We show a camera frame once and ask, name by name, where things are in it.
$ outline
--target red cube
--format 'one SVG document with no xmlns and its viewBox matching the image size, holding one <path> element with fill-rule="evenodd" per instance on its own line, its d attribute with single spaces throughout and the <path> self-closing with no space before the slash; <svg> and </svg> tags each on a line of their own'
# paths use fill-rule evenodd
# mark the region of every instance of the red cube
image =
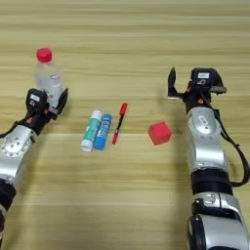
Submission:
<svg viewBox="0 0 250 250">
<path fill-rule="evenodd" d="M 156 124 L 152 124 L 148 129 L 148 134 L 152 142 L 156 146 L 167 143 L 171 138 L 172 131 L 163 121 Z"/>
</svg>

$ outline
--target red marker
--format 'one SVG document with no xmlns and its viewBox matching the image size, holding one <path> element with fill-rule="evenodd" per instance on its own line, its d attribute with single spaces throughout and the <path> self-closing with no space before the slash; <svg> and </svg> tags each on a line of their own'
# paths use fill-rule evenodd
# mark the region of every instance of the red marker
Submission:
<svg viewBox="0 0 250 250">
<path fill-rule="evenodd" d="M 122 106 L 121 106 L 119 123 L 118 123 L 118 126 L 117 126 L 117 128 L 116 128 L 116 130 L 114 132 L 114 135 L 113 135 L 113 141 L 112 141 L 112 143 L 114 145 L 117 142 L 119 130 L 120 130 L 120 127 L 121 127 L 121 124 L 122 124 L 122 121 L 123 121 L 123 117 L 125 116 L 125 113 L 127 111 L 127 107 L 128 107 L 127 103 L 123 103 Z"/>
</svg>

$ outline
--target red pen cap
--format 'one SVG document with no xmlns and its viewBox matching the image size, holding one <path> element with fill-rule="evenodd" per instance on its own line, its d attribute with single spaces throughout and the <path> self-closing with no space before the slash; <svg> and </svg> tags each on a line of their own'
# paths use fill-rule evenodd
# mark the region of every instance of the red pen cap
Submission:
<svg viewBox="0 0 250 250">
<path fill-rule="evenodd" d="M 120 115 L 124 115 L 127 111 L 128 103 L 123 103 L 120 109 Z"/>
</svg>

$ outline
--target bottle label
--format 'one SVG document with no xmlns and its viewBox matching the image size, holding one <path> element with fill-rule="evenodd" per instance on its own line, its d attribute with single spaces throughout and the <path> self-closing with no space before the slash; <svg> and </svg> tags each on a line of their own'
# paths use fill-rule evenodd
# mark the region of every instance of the bottle label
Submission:
<svg viewBox="0 0 250 250">
<path fill-rule="evenodd" d="M 110 126 L 110 120 L 109 119 L 103 119 L 101 123 L 101 128 L 98 132 L 98 137 L 104 137 L 106 138 L 108 130 Z"/>
<path fill-rule="evenodd" d="M 94 118 L 90 119 L 86 132 L 83 136 L 83 139 L 89 140 L 93 143 L 98 133 L 99 125 L 100 125 L 100 121 L 98 119 L 94 119 Z"/>
</svg>

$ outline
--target cable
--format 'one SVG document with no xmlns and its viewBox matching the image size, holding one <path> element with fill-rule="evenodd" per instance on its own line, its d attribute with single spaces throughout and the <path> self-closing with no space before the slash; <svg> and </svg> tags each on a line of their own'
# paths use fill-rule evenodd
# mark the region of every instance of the cable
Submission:
<svg viewBox="0 0 250 250">
<path fill-rule="evenodd" d="M 238 154 L 239 154 L 239 157 L 241 159 L 241 162 L 242 162 L 242 166 L 243 166 L 243 170 L 244 170 L 244 176 L 243 176 L 243 179 L 241 182 L 230 182 L 231 185 L 233 187 L 241 187 L 245 184 L 248 183 L 249 179 L 250 179 L 250 168 L 249 168 L 249 163 L 244 155 L 244 153 L 241 151 L 241 149 L 239 148 L 239 144 L 236 144 L 233 139 L 229 136 L 226 128 L 224 127 L 223 125 L 223 122 L 221 120 L 221 117 L 218 113 L 217 110 L 214 109 L 214 107 L 211 106 L 211 104 L 209 104 L 208 100 L 204 97 L 203 93 L 200 94 L 202 99 L 204 100 L 204 102 L 210 107 L 213 109 L 214 113 L 215 113 L 215 117 L 216 119 L 218 120 L 218 122 L 220 123 L 221 125 L 221 128 L 222 128 L 222 137 L 224 140 L 226 140 L 228 143 L 232 144 L 233 147 L 237 150 Z"/>
<path fill-rule="evenodd" d="M 5 132 L 5 133 L 3 133 L 3 134 L 0 134 L 0 139 L 1 139 L 1 138 L 5 138 L 7 135 L 9 135 L 10 133 L 12 133 L 12 132 L 14 131 L 14 129 L 15 129 L 18 125 L 22 124 L 22 122 L 24 122 L 26 119 L 30 118 L 33 114 L 34 114 L 34 112 L 32 111 L 32 112 L 28 113 L 28 114 L 25 116 L 25 118 L 23 118 L 22 120 L 20 120 L 20 121 L 15 121 L 14 124 L 12 125 L 12 127 L 11 127 L 7 132 Z"/>
</svg>

